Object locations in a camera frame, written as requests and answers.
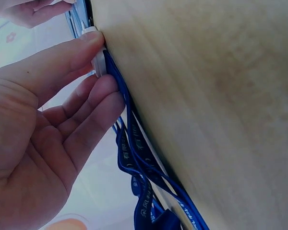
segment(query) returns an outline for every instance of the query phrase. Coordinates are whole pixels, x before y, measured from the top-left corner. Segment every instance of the blue lanyard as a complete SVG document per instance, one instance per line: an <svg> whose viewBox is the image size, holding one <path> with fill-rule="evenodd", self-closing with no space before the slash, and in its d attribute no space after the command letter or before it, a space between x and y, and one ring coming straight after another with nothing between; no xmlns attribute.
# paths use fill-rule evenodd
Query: blue lanyard
<svg viewBox="0 0 288 230"><path fill-rule="evenodd" d="M176 184L172 179L170 179L167 175L165 175L160 166L158 165L156 159L154 158L150 148L148 147L148 144L140 130L140 127L138 125L138 122L141 124L141 120L138 116L137 110L135 108L134 102L131 98L131 95L129 93L129 90L126 86L126 83L124 82L122 75L120 74L119 70L117 69L110 53L105 50L104 51L105 60L106 60L106 66L107 66L107 72L114 76L116 79L119 90L123 94L123 97L126 102L127 107L127 127L125 126L122 119L119 119L121 123L121 128L119 128L119 124L116 123L115 128L120 130L122 134L118 134L117 136L117 143L120 143L120 139L124 139L124 144L128 145L129 153L128 156L132 158L132 162L134 165L136 165L136 171L140 174L140 177L137 177L133 174L137 180L140 182L148 182L149 180L158 185L163 190L167 191L169 194L171 194L174 198L177 199L179 205L189 218L190 222L193 225L193 228L195 230L208 230L208 226L206 225L204 219L200 215L199 211L195 207L194 203L190 199L190 197L187 195L187 193L178 185ZM166 185L165 180L173 187L174 191L173 193L170 188ZM139 201L137 204L137 207L139 206L139 203L141 203L141 197L139 197ZM137 230L137 223L136 223L136 216L138 214L137 208L134 213L135 215L135 229Z"/></svg>

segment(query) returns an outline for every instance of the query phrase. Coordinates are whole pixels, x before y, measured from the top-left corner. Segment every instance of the hand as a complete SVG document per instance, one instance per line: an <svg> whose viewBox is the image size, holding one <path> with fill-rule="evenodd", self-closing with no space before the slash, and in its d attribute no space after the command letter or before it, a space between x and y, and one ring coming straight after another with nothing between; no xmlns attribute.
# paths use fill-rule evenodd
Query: hand
<svg viewBox="0 0 288 230"><path fill-rule="evenodd" d="M0 230L34 230L54 218L122 113L110 75L86 78L62 106L37 110L92 70L103 42L88 33L0 69Z"/></svg>
<svg viewBox="0 0 288 230"><path fill-rule="evenodd" d="M0 16L28 28L35 27L71 9L75 0L0 0Z"/></svg>

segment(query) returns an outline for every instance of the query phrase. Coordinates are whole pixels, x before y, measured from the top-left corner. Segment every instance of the adhesive hook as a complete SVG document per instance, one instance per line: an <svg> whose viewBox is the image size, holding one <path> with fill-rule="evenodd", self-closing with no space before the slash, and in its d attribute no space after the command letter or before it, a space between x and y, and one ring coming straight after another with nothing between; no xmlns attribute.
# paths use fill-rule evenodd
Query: adhesive hook
<svg viewBox="0 0 288 230"><path fill-rule="evenodd" d="M97 31L96 27L91 26L88 28L84 28L84 24L82 24L82 34L86 34L88 32ZM104 46L102 46L101 50L97 53L97 55L92 60L92 66L95 68L96 76L99 78L105 74L107 74L106 61L103 51L106 50Z"/></svg>

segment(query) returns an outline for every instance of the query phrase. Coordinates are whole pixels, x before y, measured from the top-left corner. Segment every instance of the blurry background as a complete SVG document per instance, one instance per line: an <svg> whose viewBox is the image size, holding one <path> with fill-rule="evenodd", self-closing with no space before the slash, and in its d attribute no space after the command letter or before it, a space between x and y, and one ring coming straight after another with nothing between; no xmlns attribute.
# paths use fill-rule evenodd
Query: blurry background
<svg viewBox="0 0 288 230"><path fill-rule="evenodd" d="M72 39L64 15L26 29L0 19L0 67ZM42 109L62 104L86 76L60 91ZM91 154L63 210L42 230L131 230L137 198L130 176L117 167L115 135L109 130Z"/></svg>

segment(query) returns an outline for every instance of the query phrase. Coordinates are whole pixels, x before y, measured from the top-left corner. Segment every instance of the wood grain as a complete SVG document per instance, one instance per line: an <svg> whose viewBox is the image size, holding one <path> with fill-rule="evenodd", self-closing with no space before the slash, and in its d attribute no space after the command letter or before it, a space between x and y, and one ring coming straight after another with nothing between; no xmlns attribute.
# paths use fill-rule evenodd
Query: wood grain
<svg viewBox="0 0 288 230"><path fill-rule="evenodd" d="M288 230L288 0L92 0L210 229Z"/></svg>

